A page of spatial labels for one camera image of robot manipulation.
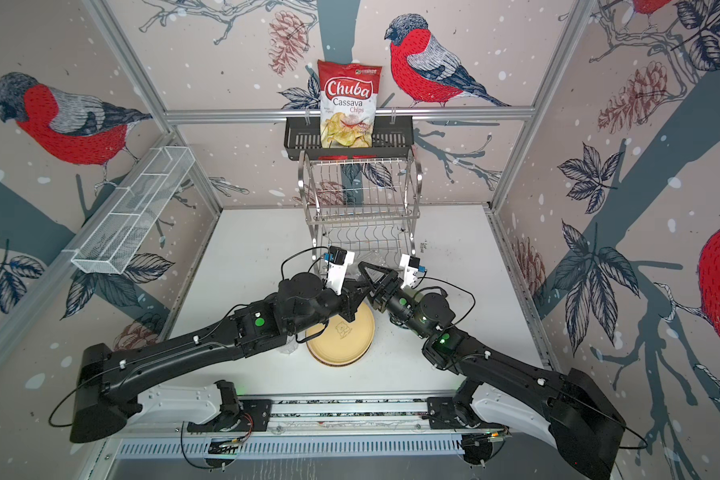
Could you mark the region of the light green bowl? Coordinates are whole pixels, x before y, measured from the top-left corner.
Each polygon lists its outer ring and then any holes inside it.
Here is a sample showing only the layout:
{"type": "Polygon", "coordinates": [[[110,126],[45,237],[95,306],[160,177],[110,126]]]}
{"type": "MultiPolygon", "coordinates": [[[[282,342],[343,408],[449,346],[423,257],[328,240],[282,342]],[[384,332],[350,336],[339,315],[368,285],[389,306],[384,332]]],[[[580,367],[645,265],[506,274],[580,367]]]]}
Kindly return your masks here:
{"type": "Polygon", "coordinates": [[[395,312],[389,312],[390,322],[398,328],[408,329],[407,318],[405,315],[399,315],[395,312]]]}

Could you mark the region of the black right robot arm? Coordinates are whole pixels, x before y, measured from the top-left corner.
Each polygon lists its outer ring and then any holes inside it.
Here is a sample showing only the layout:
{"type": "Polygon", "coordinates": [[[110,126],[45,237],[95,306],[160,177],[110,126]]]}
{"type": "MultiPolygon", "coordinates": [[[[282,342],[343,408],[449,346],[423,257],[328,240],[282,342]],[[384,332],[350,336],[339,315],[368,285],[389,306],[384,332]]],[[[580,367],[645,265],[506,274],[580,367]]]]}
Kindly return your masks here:
{"type": "Polygon", "coordinates": [[[437,369],[464,376],[453,398],[460,424],[479,423],[473,397],[483,384],[522,402],[549,426],[560,456],[589,479],[607,479],[615,464],[626,422],[594,380],[572,368],[563,374],[531,366],[483,344],[456,327],[447,299],[428,293],[415,299],[398,273],[360,262],[373,307],[423,339],[423,356],[437,369]]]}

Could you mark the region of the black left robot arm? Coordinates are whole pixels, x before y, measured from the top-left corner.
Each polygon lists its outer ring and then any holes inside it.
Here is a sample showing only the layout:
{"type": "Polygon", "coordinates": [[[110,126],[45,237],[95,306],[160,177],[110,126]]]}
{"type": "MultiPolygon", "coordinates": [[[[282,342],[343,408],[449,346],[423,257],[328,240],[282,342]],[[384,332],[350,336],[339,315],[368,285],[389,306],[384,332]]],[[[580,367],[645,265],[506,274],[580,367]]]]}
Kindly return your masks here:
{"type": "Polygon", "coordinates": [[[302,272],[280,281],[264,299],[193,332],[131,350],[113,351],[103,343],[86,348],[74,394],[71,442],[94,442],[119,432],[141,412],[139,394],[158,384],[279,348],[336,315],[353,320],[369,291],[366,280],[346,280],[334,291],[317,275],[302,272]]]}

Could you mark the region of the yellow plate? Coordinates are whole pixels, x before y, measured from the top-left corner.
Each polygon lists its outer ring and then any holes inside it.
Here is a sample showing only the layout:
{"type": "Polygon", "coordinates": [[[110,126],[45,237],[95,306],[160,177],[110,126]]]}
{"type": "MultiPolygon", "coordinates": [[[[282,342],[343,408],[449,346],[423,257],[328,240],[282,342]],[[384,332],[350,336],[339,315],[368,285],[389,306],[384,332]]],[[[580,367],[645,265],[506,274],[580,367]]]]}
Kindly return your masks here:
{"type": "Polygon", "coordinates": [[[355,320],[347,322],[336,315],[324,330],[319,325],[310,327],[307,335],[319,336],[307,342],[310,354],[320,363],[331,367],[343,367],[362,358],[374,340],[375,319],[367,303],[361,303],[355,320]]]}

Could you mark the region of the clear drinking glass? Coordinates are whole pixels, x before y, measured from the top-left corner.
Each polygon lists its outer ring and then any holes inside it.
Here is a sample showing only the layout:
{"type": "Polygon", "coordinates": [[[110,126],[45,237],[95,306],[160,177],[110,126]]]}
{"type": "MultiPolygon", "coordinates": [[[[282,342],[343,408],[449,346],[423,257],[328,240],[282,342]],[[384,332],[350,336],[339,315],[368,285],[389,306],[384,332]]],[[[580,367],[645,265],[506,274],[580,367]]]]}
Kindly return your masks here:
{"type": "Polygon", "coordinates": [[[278,348],[278,352],[284,355],[291,355],[297,351],[299,343],[295,336],[289,336],[286,343],[278,348]]]}

